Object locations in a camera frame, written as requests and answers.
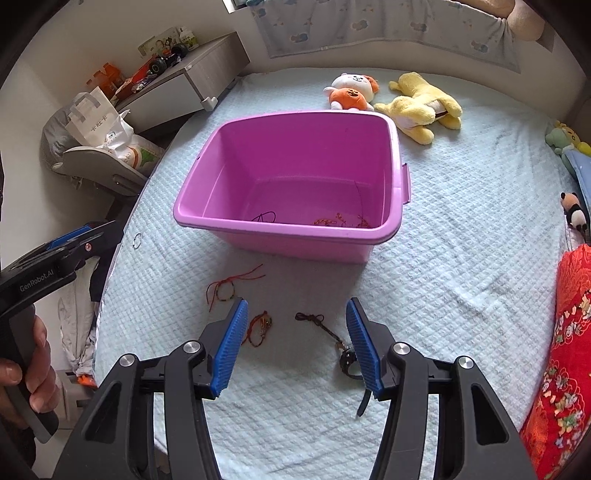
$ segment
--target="finger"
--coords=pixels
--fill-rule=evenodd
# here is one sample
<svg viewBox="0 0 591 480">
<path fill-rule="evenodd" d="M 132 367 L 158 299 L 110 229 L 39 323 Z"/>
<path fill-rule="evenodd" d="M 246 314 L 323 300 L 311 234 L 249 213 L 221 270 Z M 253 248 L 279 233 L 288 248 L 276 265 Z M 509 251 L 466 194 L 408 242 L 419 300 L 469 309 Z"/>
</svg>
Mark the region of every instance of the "finger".
<svg viewBox="0 0 591 480">
<path fill-rule="evenodd" d="M 31 365 L 29 365 L 27 373 L 25 374 L 25 381 L 29 392 L 34 393 L 35 390 L 39 388 L 39 385 L 44 382 L 50 366 L 51 350 L 49 348 L 49 343 L 46 343 L 44 348 L 35 348 Z"/>
<path fill-rule="evenodd" d="M 31 408 L 37 413 L 42 413 L 48 406 L 53 394 L 56 392 L 56 372 L 50 368 L 47 377 L 39 388 L 35 390 L 29 402 Z"/>
<path fill-rule="evenodd" d="M 0 358 L 0 385 L 10 387 L 18 385 L 21 380 L 21 368 L 15 362 Z"/>
<path fill-rule="evenodd" d="M 56 385 L 53 395 L 51 395 L 50 399 L 45 402 L 45 405 L 43 405 L 39 413 L 48 413 L 50 411 L 54 411 L 61 400 L 61 396 L 61 390 Z"/>
<path fill-rule="evenodd" d="M 35 315 L 35 322 L 33 323 L 33 338 L 37 346 L 41 348 L 45 347 L 47 342 L 47 328 L 37 315 Z"/>
</svg>

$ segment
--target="blue cloth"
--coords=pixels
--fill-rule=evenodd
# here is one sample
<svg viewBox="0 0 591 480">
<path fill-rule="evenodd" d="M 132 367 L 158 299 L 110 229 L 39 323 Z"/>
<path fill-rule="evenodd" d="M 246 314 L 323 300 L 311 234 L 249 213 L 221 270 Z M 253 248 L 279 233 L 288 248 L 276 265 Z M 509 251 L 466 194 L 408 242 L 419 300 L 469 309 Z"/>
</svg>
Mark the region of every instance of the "blue cloth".
<svg viewBox="0 0 591 480">
<path fill-rule="evenodd" d="M 247 5 L 272 59 L 369 40 L 402 40 L 519 73 L 506 20 L 458 2 L 249 0 Z"/>
<path fill-rule="evenodd" d="M 564 155 L 570 160 L 574 173 L 579 181 L 583 200 L 587 208 L 591 205 L 591 157 L 579 150 L 567 150 Z"/>
</svg>

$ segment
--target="fingernail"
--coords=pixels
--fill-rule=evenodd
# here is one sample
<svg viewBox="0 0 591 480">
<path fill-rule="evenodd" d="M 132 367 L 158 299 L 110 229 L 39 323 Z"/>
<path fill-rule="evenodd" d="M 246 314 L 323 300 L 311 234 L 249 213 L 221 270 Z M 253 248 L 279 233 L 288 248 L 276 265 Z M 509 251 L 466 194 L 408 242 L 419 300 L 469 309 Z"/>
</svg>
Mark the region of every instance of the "fingernail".
<svg viewBox="0 0 591 480">
<path fill-rule="evenodd" d="M 32 398 L 31 399 L 31 408 L 35 410 L 37 413 L 41 413 L 41 409 L 43 408 L 43 399 L 42 398 Z"/>
<path fill-rule="evenodd" d="M 10 380 L 13 382 L 18 382 L 21 379 L 21 372 L 18 367 L 13 367 L 12 365 L 6 366 L 6 374 Z"/>
<path fill-rule="evenodd" d="M 35 393 L 35 390 L 41 385 L 37 380 L 27 381 L 27 390 L 31 393 Z"/>
</svg>

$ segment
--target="plastic bag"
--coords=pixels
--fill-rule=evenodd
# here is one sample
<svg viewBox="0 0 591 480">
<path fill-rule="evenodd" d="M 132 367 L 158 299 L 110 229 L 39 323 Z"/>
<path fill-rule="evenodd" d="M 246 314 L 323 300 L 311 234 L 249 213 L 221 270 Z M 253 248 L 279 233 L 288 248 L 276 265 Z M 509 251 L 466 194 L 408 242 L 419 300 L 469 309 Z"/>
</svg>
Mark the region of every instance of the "plastic bag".
<svg viewBox="0 0 591 480">
<path fill-rule="evenodd" d="M 155 165 L 164 155 L 164 149 L 144 137 L 134 134 L 134 128 L 125 122 L 129 110 L 117 116 L 100 146 L 124 161 L 131 168 L 149 177 Z"/>
<path fill-rule="evenodd" d="M 80 145 L 98 147 L 105 141 L 109 125 L 117 118 L 117 110 L 97 87 L 74 100 L 69 109 L 69 118 L 66 130 L 70 135 Z"/>
</svg>

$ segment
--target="floor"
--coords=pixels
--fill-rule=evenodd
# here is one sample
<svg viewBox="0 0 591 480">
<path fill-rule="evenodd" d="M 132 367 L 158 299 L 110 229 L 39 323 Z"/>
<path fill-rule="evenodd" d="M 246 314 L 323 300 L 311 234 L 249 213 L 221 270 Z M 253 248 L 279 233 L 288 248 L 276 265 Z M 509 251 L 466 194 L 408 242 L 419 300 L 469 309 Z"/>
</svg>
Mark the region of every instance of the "floor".
<svg viewBox="0 0 591 480">
<path fill-rule="evenodd" d="M 71 432 L 71 430 L 58 430 L 45 445 L 35 440 L 37 460 L 33 465 L 33 471 L 39 478 L 51 478 Z"/>
</svg>

